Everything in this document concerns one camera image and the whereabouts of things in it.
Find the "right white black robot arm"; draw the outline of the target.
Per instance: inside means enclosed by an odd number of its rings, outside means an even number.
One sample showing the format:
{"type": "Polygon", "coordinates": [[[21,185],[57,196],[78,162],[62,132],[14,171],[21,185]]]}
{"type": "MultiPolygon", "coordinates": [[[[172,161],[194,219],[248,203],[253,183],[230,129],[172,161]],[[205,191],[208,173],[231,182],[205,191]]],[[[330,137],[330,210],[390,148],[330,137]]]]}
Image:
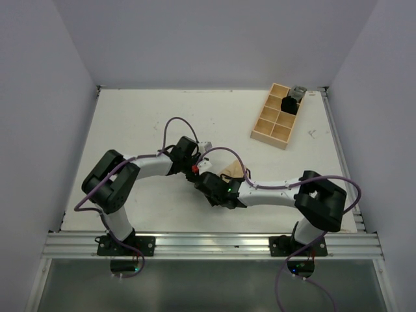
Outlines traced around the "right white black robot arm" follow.
{"type": "Polygon", "coordinates": [[[195,188],[212,206],[235,209],[274,205],[297,209],[303,219],[295,224],[289,240],[292,252],[297,255],[310,251],[317,237],[341,229],[346,191],[314,171],[307,170],[301,178],[286,180],[278,186],[260,185],[243,178],[224,181],[204,172],[195,188]]]}

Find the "beige underwear with navy trim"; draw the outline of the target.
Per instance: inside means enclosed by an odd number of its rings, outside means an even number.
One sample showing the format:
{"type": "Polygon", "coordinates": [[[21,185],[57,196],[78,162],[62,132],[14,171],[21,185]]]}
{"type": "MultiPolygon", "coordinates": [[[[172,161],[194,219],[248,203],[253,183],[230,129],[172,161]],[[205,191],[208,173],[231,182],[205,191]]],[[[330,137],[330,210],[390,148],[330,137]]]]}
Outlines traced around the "beige underwear with navy trim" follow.
{"type": "Polygon", "coordinates": [[[247,167],[242,169],[240,162],[236,160],[225,167],[218,175],[224,181],[229,181],[231,178],[243,178],[244,176],[251,178],[251,171],[247,167]]]}

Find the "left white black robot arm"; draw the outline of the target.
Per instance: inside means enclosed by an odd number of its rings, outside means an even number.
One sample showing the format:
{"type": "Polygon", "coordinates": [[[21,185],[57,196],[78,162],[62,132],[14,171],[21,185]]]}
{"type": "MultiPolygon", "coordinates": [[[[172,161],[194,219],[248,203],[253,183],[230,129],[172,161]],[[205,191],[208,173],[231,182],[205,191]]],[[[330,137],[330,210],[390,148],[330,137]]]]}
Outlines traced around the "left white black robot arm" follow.
{"type": "Polygon", "coordinates": [[[200,155],[199,150],[182,152],[173,147],[170,151],[128,158],[109,150],[83,181],[81,190],[85,198],[74,210],[97,212],[114,250],[128,255],[135,247],[135,229],[128,220],[125,203],[134,184],[154,176],[193,175],[192,167],[200,155]]]}

